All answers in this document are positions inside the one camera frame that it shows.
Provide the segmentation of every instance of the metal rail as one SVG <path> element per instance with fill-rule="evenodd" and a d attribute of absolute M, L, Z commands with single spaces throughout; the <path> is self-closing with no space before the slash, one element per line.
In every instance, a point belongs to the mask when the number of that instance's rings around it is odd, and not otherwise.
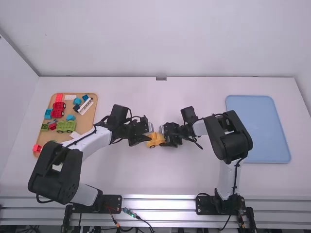
<path fill-rule="evenodd" d="M 134 210 L 154 227 L 222 227 L 227 216 L 198 216 L 195 196 L 123 195 L 122 207 Z M 311 229 L 311 199 L 245 198 L 254 208 L 258 228 Z M 56 202 L 39 204 L 35 197 L 0 197 L 1 225 L 62 225 L 64 206 Z M 146 224 L 121 213 L 115 215 L 121 226 L 145 227 Z M 79 214 L 73 214 L 71 225 L 78 225 Z M 114 226 L 108 214 L 82 214 L 81 225 Z M 231 217 L 228 228 L 238 228 Z"/>

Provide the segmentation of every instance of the white wall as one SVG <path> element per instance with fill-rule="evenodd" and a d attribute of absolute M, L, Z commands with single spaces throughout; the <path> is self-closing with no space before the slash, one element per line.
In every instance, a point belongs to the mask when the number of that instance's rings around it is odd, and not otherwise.
<path fill-rule="evenodd" d="M 309 0 L 0 0 L 41 75 L 294 76 L 309 103 Z"/>
<path fill-rule="evenodd" d="M 35 90 L 38 76 L 0 35 L 0 175 Z"/>

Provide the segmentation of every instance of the green toy car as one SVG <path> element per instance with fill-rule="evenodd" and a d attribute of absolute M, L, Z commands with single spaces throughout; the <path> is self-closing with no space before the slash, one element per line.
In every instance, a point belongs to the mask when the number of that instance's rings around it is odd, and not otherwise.
<path fill-rule="evenodd" d="M 63 132 L 68 132 L 72 133 L 76 129 L 77 123 L 74 120 L 69 120 L 69 121 L 59 121 L 57 123 L 56 131 L 58 133 L 63 133 Z"/>

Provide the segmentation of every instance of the green toy piece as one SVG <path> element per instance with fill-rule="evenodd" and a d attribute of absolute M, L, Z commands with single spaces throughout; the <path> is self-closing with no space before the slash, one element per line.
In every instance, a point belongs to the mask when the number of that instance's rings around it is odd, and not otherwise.
<path fill-rule="evenodd" d="M 49 125 L 48 124 L 42 124 L 41 125 L 41 131 L 48 131 L 49 130 Z"/>
<path fill-rule="evenodd" d="M 74 120 L 69 120 L 69 121 L 59 121 L 57 123 L 56 131 L 58 133 L 63 133 L 63 132 L 68 132 L 72 133 L 76 129 L 77 123 Z"/>

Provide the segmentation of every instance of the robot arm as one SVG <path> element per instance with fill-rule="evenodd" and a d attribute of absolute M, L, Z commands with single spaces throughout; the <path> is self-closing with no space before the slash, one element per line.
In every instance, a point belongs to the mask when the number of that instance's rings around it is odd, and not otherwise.
<path fill-rule="evenodd" d="M 197 144 L 196 137 L 208 134 L 215 155 L 221 160 L 215 195 L 228 200 L 233 192 L 238 194 L 241 165 L 253 147 L 252 138 L 238 115 L 232 110 L 199 119 L 192 106 L 182 109 L 181 114 L 183 125 L 172 122 L 160 127 L 160 132 L 166 138 L 166 144 L 161 146 L 177 147 L 182 145 L 182 139 Z"/>
<path fill-rule="evenodd" d="M 94 211 L 103 204 L 103 192 L 87 184 L 80 183 L 82 162 L 98 149 L 116 143 L 117 139 L 128 139 L 129 146 L 151 140 L 145 134 L 153 132 L 153 126 L 146 116 L 140 121 L 127 118 L 129 108 L 114 105 L 109 116 L 79 138 L 67 142 L 48 142 L 44 145 L 28 182 L 29 191 L 36 193 L 40 203 L 56 201 L 89 206 Z M 60 171 L 53 165 L 62 165 Z M 40 201 L 38 196 L 51 201 Z"/>

